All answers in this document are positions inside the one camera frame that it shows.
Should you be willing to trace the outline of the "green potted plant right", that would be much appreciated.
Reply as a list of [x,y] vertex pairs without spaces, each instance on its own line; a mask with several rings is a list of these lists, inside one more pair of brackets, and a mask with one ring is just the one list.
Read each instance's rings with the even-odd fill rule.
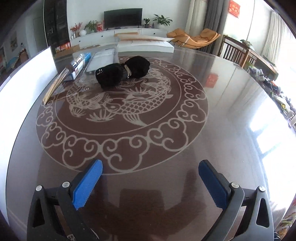
[[154,15],[152,19],[158,26],[159,29],[165,30],[167,27],[171,25],[173,20],[169,17],[164,17],[163,15]]

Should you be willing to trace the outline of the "red wall poster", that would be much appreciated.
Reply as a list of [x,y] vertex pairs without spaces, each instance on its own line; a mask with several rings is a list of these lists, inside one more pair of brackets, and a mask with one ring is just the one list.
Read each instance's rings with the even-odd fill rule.
[[240,14],[240,5],[233,0],[230,0],[228,12],[229,12],[229,14],[238,18],[239,14]]

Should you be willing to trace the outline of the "dark wooden chair right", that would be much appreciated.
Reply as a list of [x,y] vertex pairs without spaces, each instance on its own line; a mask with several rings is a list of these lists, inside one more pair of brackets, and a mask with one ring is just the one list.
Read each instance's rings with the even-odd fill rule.
[[219,57],[233,62],[243,68],[249,53],[250,48],[245,44],[227,35],[223,36],[222,44],[219,50]]

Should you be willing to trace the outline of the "cluttered wooden side table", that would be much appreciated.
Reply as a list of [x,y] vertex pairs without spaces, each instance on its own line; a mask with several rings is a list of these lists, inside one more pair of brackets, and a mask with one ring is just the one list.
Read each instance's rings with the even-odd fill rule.
[[264,89],[269,97],[275,102],[288,121],[290,128],[295,129],[295,106],[288,98],[281,87],[275,82],[278,78],[276,66],[266,57],[257,54],[247,40],[242,40],[242,44],[246,47],[246,60],[243,69],[247,71]]

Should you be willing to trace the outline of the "brown cardboard box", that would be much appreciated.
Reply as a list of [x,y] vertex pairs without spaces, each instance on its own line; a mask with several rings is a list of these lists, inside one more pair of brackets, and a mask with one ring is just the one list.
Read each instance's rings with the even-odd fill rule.
[[75,46],[72,46],[72,47],[70,47],[68,49],[65,49],[65,50],[61,51],[61,52],[56,53],[54,55],[54,58],[58,59],[58,58],[61,58],[61,57],[67,56],[67,55],[71,55],[71,54],[73,54],[75,52],[78,52],[78,51],[80,51],[80,46],[75,45]]

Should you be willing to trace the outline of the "black display cabinet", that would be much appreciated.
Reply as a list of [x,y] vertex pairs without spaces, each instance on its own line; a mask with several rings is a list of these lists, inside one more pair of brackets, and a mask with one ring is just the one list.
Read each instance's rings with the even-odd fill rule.
[[44,27],[47,45],[53,55],[56,48],[70,41],[67,24],[67,1],[44,0]]

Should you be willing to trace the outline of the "blue white carton box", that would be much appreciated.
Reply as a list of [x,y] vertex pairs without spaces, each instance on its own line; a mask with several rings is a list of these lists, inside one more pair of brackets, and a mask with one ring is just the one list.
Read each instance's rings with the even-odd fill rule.
[[65,69],[68,70],[68,73],[64,79],[64,82],[75,80],[83,68],[88,64],[90,59],[91,53],[88,52],[80,54],[78,57],[72,60],[71,63],[65,67]]

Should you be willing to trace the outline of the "black cloth bundle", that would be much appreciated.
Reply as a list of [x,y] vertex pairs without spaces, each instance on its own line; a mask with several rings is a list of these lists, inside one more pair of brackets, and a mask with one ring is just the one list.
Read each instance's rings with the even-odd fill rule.
[[150,62],[142,56],[129,58],[125,63],[113,63],[95,71],[95,77],[102,89],[115,87],[130,78],[140,79],[147,75]]

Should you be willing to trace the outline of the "green potted plant left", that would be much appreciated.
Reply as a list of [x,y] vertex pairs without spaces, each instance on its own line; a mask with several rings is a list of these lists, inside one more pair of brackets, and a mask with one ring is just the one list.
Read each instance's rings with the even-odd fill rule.
[[93,21],[89,21],[86,25],[85,25],[85,30],[88,30],[88,32],[92,33],[92,32],[96,32],[97,31],[97,25],[98,25],[98,21],[97,20],[93,20]]

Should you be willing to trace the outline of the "red flower vase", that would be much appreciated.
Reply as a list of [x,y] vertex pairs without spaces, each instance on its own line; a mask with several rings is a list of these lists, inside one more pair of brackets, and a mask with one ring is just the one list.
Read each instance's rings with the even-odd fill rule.
[[77,35],[79,34],[79,31],[81,29],[81,26],[82,26],[82,22],[79,22],[70,28],[71,32],[73,33],[73,38],[77,37]]

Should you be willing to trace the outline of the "white orange flat box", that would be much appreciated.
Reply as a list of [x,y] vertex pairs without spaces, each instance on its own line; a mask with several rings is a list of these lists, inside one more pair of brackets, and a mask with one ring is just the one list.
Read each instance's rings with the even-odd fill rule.
[[172,38],[134,34],[122,34],[118,37],[118,52],[174,52],[174,46],[170,43]]

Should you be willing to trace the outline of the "wooden stick pack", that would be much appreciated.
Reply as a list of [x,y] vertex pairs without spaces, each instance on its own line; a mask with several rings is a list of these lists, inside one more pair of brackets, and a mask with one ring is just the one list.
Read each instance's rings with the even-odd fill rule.
[[69,74],[70,74],[70,70],[68,68],[64,68],[63,71],[56,77],[53,84],[50,86],[50,88],[48,89],[48,91],[46,92],[43,98],[44,105],[47,104],[49,98],[52,96],[55,90],[59,87],[59,85],[67,78]]

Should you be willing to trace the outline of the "green potted plant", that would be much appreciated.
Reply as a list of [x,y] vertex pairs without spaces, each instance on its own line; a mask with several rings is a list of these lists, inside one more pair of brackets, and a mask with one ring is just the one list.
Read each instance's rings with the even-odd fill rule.
[[89,21],[86,25],[85,25],[85,30],[88,30],[88,32],[92,33],[92,32],[96,32],[97,31],[97,25],[98,25],[98,21],[97,20],[93,20],[93,21]]
[[169,17],[164,17],[163,15],[154,15],[152,19],[158,26],[159,29],[165,30],[167,27],[171,25],[173,20]]

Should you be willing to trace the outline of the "clear plastic packaged item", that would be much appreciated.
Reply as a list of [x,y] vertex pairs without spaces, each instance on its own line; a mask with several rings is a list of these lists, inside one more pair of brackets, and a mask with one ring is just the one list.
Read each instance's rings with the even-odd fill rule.
[[100,50],[90,59],[84,72],[87,74],[94,74],[97,69],[113,63],[119,63],[117,49],[109,48]]

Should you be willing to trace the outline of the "orange lounge chair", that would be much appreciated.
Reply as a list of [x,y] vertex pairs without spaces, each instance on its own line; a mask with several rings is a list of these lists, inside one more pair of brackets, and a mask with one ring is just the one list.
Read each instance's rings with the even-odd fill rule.
[[220,34],[210,29],[204,29],[200,35],[192,37],[182,29],[175,29],[167,33],[166,36],[172,38],[171,41],[178,47],[200,49],[216,41]]

